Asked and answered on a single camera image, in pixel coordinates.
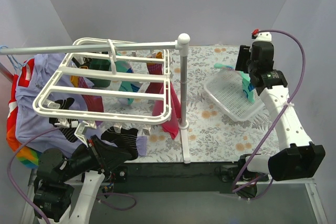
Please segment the teal patterned sock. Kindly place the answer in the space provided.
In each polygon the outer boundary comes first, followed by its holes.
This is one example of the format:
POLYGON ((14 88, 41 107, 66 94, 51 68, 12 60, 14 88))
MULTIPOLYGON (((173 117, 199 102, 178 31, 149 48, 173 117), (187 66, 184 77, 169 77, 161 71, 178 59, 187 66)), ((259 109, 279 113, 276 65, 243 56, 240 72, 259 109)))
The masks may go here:
POLYGON ((250 82, 250 77, 248 74, 242 72, 242 71, 237 71, 235 70, 235 68, 228 66, 228 65, 224 65, 221 63, 215 63, 214 64, 214 68, 216 69, 225 69, 228 71, 234 71, 237 74, 239 74, 242 78, 242 90, 243 93, 245 94, 247 100, 251 103, 255 102, 255 98, 254 98, 254 89, 255 87, 251 84, 250 82))

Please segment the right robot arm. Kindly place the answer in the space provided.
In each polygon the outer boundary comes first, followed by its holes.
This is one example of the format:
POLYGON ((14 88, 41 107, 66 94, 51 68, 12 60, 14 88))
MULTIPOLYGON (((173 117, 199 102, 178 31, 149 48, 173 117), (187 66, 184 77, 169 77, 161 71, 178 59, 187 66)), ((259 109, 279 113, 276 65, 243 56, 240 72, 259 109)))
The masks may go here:
POLYGON ((275 70, 274 46, 268 41, 241 45, 235 69, 247 73, 250 82, 268 110, 279 143, 273 156, 246 156, 238 166, 238 176, 251 180, 257 173, 269 174, 276 181, 311 178, 325 157, 322 145, 315 145, 303 129, 293 105, 289 102, 288 83, 275 70))

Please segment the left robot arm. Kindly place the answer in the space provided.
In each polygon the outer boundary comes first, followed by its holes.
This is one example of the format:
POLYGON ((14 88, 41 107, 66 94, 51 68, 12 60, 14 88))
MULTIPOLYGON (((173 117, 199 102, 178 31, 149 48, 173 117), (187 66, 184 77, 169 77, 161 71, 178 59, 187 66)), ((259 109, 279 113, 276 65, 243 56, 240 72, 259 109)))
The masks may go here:
POLYGON ((114 170, 134 155, 122 137, 109 145, 97 136, 81 144, 70 158, 57 148, 44 151, 34 181, 35 213, 39 223, 89 223, 91 211, 102 182, 108 181, 114 170), (83 185, 74 207, 74 188, 67 182, 83 175, 83 185))

